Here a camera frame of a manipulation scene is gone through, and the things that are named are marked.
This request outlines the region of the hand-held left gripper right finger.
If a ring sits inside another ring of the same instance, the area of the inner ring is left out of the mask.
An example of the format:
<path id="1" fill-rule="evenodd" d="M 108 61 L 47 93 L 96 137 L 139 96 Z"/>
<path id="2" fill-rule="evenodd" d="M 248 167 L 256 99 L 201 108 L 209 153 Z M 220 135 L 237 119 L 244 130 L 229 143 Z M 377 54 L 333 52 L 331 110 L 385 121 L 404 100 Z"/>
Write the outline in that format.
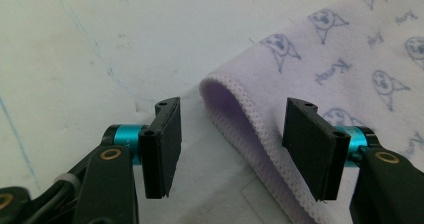
<path id="1" fill-rule="evenodd" d="M 365 126 L 333 126 L 310 102 L 288 98 L 282 146 L 316 201 L 336 200 L 343 170 L 358 166 L 361 148 L 379 146 L 374 131 Z"/>

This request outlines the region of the lilac printed towel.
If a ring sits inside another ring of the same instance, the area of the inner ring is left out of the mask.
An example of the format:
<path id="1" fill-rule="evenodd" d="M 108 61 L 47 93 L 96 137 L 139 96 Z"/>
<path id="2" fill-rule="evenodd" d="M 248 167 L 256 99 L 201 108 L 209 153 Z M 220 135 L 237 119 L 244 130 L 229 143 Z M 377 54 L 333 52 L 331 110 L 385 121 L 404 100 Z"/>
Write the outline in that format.
<path id="1" fill-rule="evenodd" d="M 200 84 L 211 121 L 295 224 L 351 224 L 357 171 L 318 202 L 283 148 L 286 100 L 364 125 L 424 171 L 424 0 L 341 0 L 272 34 Z"/>

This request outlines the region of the white foam mat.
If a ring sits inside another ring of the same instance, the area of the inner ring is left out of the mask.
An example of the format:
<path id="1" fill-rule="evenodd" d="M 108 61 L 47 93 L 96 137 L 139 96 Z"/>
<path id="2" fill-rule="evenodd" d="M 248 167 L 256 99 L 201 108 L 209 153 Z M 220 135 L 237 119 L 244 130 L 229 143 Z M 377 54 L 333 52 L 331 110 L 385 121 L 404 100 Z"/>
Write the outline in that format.
<path id="1" fill-rule="evenodd" d="M 210 122 L 200 81 L 337 0 L 0 0 L 0 188 L 45 191 L 115 123 L 181 100 L 172 191 L 142 224 L 289 224 Z"/>

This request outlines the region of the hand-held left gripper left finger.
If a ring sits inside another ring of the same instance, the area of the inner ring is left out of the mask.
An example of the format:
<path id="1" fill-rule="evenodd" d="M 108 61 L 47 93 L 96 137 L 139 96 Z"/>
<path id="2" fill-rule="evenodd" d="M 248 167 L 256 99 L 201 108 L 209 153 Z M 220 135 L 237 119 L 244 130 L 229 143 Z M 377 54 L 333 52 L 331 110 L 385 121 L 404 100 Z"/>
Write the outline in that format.
<path id="1" fill-rule="evenodd" d="M 181 153 L 182 131 L 180 98 L 155 104 L 155 118 L 150 125 L 115 124 L 103 134 L 102 145 L 120 145 L 132 153 L 132 163 L 141 165 L 145 196 L 168 197 Z"/>

